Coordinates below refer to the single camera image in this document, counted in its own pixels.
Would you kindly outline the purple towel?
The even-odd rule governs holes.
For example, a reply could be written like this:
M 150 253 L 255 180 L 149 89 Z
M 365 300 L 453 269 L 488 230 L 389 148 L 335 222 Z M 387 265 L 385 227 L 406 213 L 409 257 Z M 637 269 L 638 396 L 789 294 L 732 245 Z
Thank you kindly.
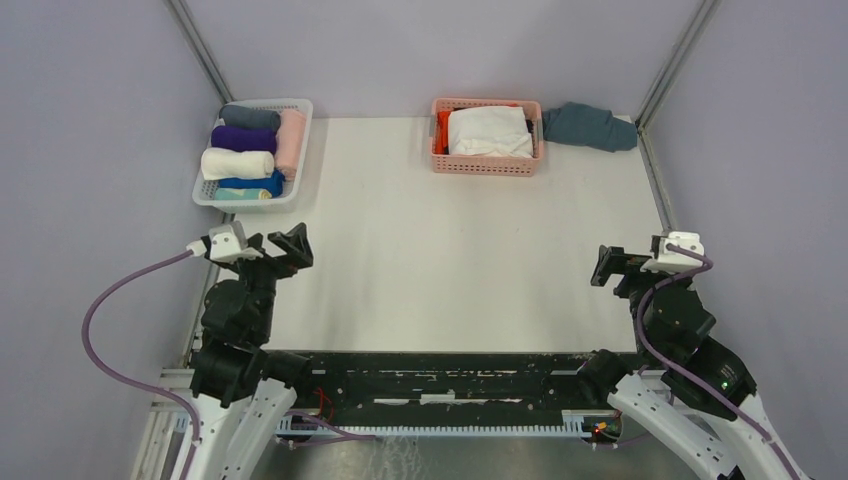
M 278 144 L 276 132 L 270 129 L 219 125 L 211 133 L 210 146 L 234 152 L 265 151 L 275 154 Z

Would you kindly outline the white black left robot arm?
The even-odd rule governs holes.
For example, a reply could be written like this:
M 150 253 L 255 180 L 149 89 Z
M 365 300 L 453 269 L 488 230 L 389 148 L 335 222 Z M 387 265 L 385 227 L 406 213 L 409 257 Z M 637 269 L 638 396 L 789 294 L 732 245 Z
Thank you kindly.
M 307 404 L 315 384 L 301 355 L 273 353 L 277 284 L 312 267 L 307 226 L 248 237 L 240 222 L 211 229 L 189 251 L 234 278 L 203 299 L 201 347 L 186 400 L 190 430 L 175 479 L 248 479 L 283 414 Z

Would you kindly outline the cream towel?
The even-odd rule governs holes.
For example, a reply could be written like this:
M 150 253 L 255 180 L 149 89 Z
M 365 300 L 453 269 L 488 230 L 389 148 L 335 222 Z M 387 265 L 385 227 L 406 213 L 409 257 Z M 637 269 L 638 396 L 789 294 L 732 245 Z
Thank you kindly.
M 201 155 L 200 172 L 207 181 L 263 179 L 270 177 L 274 170 L 274 157 L 266 151 L 235 152 L 209 147 Z

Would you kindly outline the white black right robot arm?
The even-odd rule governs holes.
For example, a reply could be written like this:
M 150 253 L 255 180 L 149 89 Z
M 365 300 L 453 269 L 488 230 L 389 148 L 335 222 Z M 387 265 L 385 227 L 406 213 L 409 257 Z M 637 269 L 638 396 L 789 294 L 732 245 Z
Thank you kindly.
M 620 276 L 615 296 L 630 305 L 637 348 L 661 382 L 708 425 L 703 430 L 655 394 L 621 355 L 597 350 L 577 371 L 580 400 L 636 421 L 701 479 L 803 479 L 774 431 L 744 361 L 712 338 L 715 317 L 693 280 L 713 268 L 696 240 L 657 237 L 648 255 L 602 245 L 590 283 Z

